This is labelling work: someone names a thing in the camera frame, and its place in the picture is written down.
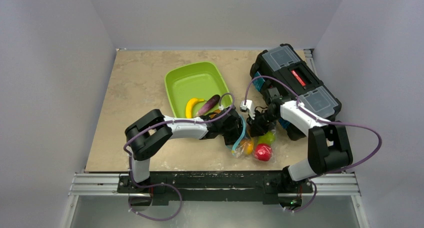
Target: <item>toolbox lid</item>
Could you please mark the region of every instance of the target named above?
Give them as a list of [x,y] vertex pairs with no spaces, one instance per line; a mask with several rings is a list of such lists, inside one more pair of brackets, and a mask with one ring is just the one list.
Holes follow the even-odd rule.
[[322,118],[333,115],[335,113],[334,107],[338,105],[323,86],[299,95],[299,98],[304,103],[306,109]]
[[301,61],[298,55],[288,45],[271,49],[263,54],[262,57],[275,72],[283,67],[288,67]]

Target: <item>gray floor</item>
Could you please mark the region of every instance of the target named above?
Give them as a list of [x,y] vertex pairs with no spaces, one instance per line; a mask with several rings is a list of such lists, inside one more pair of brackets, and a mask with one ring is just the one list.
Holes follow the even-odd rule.
[[[144,214],[157,218],[178,207],[150,206]],[[73,228],[358,228],[350,196],[318,196],[305,210],[291,214],[279,205],[261,202],[185,201],[181,212],[169,221],[151,221],[128,212],[128,198],[122,196],[81,196],[72,221]]]

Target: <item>black toolbox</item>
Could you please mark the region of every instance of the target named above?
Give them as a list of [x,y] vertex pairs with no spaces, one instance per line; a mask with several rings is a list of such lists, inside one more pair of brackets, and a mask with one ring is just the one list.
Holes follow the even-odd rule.
[[[327,89],[323,81],[312,72],[290,44],[280,44],[279,47],[264,50],[256,58],[250,68],[252,79],[258,76],[270,76],[289,86],[300,96],[305,107],[314,114],[334,121],[342,109],[340,101]],[[284,98],[296,100],[296,97],[281,84],[271,79],[259,78],[253,82],[256,89],[262,94],[265,103],[269,105],[271,88],[277,88]],[[305,135],[288,121],[280,119],[279,123],[287,130],[288,137],[296,141]]]

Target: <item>green plastic container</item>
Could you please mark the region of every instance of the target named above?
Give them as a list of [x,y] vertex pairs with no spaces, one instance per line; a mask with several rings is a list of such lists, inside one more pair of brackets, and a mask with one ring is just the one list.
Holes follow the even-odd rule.
[[[193,107],[193,115],[213,95],[229,92],[220,71],[215,64],[203,61],[173,69],[165,75],[165,88],[172,113],[176,118],[186,118],[186,105],[191,98],[204,99]],[[224,107],[232,103],[231,96],[222,99]]]

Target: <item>white wall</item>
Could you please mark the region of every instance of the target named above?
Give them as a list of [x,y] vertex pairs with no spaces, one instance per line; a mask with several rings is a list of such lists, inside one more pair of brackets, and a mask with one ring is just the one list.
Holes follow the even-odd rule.
[[[357,167],[372,227],[423,227],[424,2],[343,0],[314,51],[319,77],[340,99],[339,119],[370,125],[383,146]],[[376,145],[349,129],[355,160]]]
[[90,0],[0,0],[0,227],[58,227],[115,58]]
[[341,0],[91,0],[115,47],[315,47]]

